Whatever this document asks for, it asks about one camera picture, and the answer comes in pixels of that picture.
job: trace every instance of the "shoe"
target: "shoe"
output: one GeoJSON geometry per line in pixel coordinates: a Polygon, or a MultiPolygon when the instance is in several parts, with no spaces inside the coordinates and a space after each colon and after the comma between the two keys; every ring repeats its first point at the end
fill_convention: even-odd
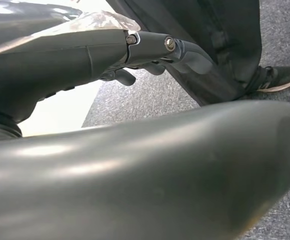
{"type": "Polygon", "coordinates": [[[290,87],[290,66],[268,66],[265,70],[265,80],[258,87],[257,92],[273,93],[290,87]]]}

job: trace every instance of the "prosthetic hand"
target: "prosthetic hand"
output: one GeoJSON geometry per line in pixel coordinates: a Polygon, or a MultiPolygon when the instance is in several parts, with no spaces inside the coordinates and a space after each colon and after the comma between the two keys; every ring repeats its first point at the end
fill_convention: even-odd
{"type": "Polygon", "coordinates": [[[290,104],[243,101],[21,138],[37,101],[123,70],[204,74],[197,45],[100,30],[0,53],[0,240],[233,240],[290,188],[290,104]]]}

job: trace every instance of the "metal screw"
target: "metal screw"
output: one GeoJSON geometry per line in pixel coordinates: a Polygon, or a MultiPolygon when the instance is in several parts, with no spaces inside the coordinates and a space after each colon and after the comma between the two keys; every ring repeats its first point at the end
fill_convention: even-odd
{"type": "Polygon", "coordinates": [[[128,44],[135,44],[137,42],[137,39],[134,35],[128,35],[126,37],[126,42],[128,44]]]}
{"type": "Polygon", "coordinates": [[[168,36],[165,39],[165,46],[167,50],[173,52],[176,48],[176,43],[172,37],[168,36]]]}

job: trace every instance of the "glossy gray surface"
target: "glossy gray surface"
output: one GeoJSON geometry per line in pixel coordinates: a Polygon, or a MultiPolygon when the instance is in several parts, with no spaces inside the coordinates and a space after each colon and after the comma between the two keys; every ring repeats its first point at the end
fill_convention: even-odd
{"type": "Polygon", "coordinates": [[[81,10],[53,4],[0,0],[0,44],[77,18],[81,10]]]}
{"type": "Polygon", "coordinates": [[[0,240],[232,240],[289,187],[282,102],[3,140],[0,240]]]}

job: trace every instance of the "black pants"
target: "black pants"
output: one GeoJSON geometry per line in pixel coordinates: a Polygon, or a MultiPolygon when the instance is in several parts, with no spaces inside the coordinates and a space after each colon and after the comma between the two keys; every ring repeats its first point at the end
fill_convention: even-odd
{"type": "Polygon", "coordinates": [[[208,76],[168,69],[201,105],[235,100],[261,81],[259,0],[107,0],[144,30],[197,43],[220,72],[208,76]]]}

